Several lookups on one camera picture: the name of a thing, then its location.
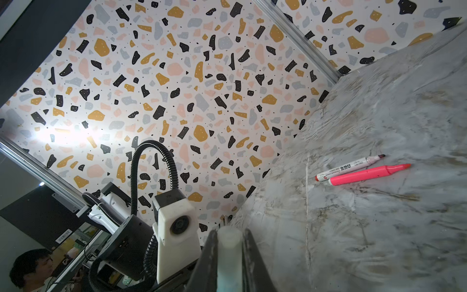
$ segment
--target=terrazzo pattern wall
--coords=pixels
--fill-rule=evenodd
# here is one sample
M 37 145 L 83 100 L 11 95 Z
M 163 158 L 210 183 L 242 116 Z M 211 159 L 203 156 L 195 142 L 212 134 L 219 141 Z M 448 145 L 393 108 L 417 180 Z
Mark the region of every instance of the terrazzo pattern wall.
M 461 0 L 275 0 L 342 74 L 450 28 Z
M 2 135 L 82 192 L 130 194 L 142 141 L 172 151 L 200 240 L 232 217 L 330 87 L 246 1 L 92 1 L 0 109 Z M 139 215 L 170 187 L 145 150 Z

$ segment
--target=marker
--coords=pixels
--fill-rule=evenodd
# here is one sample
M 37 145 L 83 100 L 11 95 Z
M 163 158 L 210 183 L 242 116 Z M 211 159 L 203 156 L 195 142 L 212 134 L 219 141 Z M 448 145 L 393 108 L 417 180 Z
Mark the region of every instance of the marker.
M 351 163 L 347 163 L 347 164 L 341 165 L 339 167 L 336 167 L 336 168 L 333 168 L 331 170 L 324 171 L 324 172 L 318 174 L 317 176 L 315 176 L 315 180 L 316 181 L 327 180 L 327 179 L 336 177 L 336 176 L 341 175 L 341 174 L 349 173 L 349 172 L 355 171 L 357 169 L 361 169 L 361 168 L 370 166 L 373 163 L 375 163 L 376 161 L 381 160 L 381 158 L 383 158 L 383 157 L 386 157 L 386 155 L 381 154 L 381 155 L 377 155 L 377 156 L 368 156 L 368 157 L 365 157 L 365 158 L 362 158 L 362 159 L 359 159 L 359 160 L 352 161 Z
M 375 168 L 366 169 L 364 171 L 352 172 L 344 175 L 339 175 L 329 179 L 330 185 L 343 185 L 350 184 L 356 181 L 367 180 L 371 178 L 381 178 L 393 174 L 394 172 L 403 171 L 408 169 L 410 164 L 399 164 L 394 166 L 379 166 Z

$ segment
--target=black hair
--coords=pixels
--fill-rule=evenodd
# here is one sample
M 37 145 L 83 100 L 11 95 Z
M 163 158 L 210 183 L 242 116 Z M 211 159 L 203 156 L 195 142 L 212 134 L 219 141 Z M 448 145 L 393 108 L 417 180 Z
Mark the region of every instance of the black hair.
M 26 284 L 24 275 L 34 273 L 37 260 L 48 256 L 50 256 L 50 252 L 46 249 L 33 249 L 17 257 L 10 271 L 10 279 L 13 284 L 18 288 L 23 288 Z

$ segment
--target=camera lens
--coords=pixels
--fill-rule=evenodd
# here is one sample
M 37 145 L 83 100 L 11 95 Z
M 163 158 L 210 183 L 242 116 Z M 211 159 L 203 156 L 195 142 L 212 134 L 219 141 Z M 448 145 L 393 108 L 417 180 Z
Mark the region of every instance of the camera lens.
M 190 220 L 188 219 L 188 216 L 181 216 L 172 223 L 170 230 L 173 232 L 173 234 L 182 234 L 185 230 L 188 229 L 189 224 Z

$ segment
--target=man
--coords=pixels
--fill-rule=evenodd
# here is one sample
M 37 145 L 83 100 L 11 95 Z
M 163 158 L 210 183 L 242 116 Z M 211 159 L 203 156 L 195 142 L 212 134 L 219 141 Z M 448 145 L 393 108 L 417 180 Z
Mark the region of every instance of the man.
M 23 292 L 45 292 L 54 283 L 53 262 L 46 249 L 33 249 L 20 255 L 13 264 L 10 278 Z M 82 275 L 74 277 L 63 291 L 80 292 Z

